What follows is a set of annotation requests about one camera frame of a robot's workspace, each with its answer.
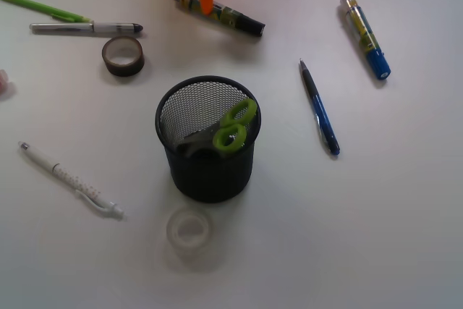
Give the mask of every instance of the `green scissors handle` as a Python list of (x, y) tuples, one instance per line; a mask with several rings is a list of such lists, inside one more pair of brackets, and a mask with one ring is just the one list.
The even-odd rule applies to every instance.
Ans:
[[(235, 117), (244, 110), (245, 113), (236, 119)], [(220, 120), (221, 128), (212, 139), (214, 147), (227, 154), (237, 152), (246, 141), (245, 125), (251, 123), (257, 110), (257, 103), (250, 98), (233, 106)], [(234, 135), (233, 141), (229, 143), (232, 135)]]

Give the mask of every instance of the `clear tape roll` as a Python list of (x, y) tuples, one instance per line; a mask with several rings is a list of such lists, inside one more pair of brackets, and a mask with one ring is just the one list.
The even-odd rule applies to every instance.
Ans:
[(198, 254), (211, 241), (211, 220), (201, 211), (183, 208), (175, 212), (167, 223), (167, 240), (182, 255)]

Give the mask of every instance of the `green pen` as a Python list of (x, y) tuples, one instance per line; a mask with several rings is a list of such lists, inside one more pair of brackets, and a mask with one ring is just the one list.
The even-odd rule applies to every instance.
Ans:
[(49, 7), (47, 5), (36, 3), (35, 1), (31, 1), (31, 0), (4, 0), (4, 1), (8, 1), (9, 3), (19, 5), (20, 7), (25, 7), (27, 9), (32, 9), (35, 11), (43, 12), (45, 14), (49, 14), (53, 18), (64, 21), (64, 22), (91, 22), (90, 18), (83, 17), (78, 14), (73, 14), (71, 12), (63, 11), (60, 9), (55, 9), (54, 7)]

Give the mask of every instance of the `white pen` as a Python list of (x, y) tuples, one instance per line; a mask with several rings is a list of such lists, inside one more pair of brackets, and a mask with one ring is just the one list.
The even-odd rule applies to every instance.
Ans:
[(47, 155), (41, 153), (37, 148), (34, 148), (27, 143), (19, 141), (18, 144), (27, 155), (27, 157), (32, 159), (46, 171), (51, 172), (61, 181), (66, 182), (69, 186), (74, 188), (76, 193), (84, 197), (90, 204), (95, 207), (96, 210), (102, 213), (114, 215), (114, 217), (119, 219), (124, 217), (123, 210), (117, 206), (117, 204), (104, 200), (101, 197), (100, 191), (85, 183), (80, 177), (69, 173), (68, 170), (64, 168), (58, 161), (53, 160)]

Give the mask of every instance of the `mesh cup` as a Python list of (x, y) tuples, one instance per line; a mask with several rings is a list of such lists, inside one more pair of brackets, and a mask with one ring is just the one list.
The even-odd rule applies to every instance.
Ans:
[(214, 124), (246, 98), (256, 101), (238, 82), (225, 77), (200, 76), (174, 86), (159, 103), (156, 132), (164, 145), (172, 179), (188, 197), (204, 203), (218, 203), (239, 194), (248, 183), (254, 142), (260, 130), (259, 106), (253, 121), (247, 125), (245, 144), (233, 155), (213, 159), (185, 158), (175, 151), (184, 137)]

